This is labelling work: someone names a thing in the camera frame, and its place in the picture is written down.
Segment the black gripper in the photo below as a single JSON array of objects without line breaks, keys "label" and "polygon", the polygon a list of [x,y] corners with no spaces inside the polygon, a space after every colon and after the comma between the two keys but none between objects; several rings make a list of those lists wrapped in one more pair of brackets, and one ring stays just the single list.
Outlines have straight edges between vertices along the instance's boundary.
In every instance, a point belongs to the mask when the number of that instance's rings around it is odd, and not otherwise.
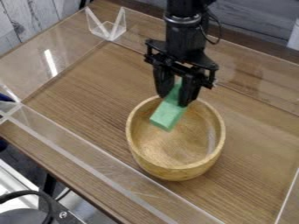
[{"label": "black gripper", "polygon": [[198,98],[200,88],[212,88],[219,65],[206,55],[207,31],[211,14],[195,14],[192,17],[164,15],[166,40],[150,38],[144,43],[147,53],[144,61],[154,66],[154,84],[156,93],[164,98],[172,88],[175,75],[182,77],[179,106],[187,107]]}]

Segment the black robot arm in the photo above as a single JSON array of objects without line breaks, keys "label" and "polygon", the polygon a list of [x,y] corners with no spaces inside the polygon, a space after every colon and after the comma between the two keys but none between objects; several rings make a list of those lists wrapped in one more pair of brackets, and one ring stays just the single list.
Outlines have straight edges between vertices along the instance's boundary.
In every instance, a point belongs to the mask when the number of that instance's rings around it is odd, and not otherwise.
[{"label": "black robot arm", "polygon": [[163,20],[166,40],[148,39],[144,61],[154,66],[156,93],[164,98],[174,88],[174,78],[182,78],[178,105],[187,107],[202,88],[212,89],[218,63],[204,53],[210,20],[220,21],[211,13],[216,0],[167,0]]}]

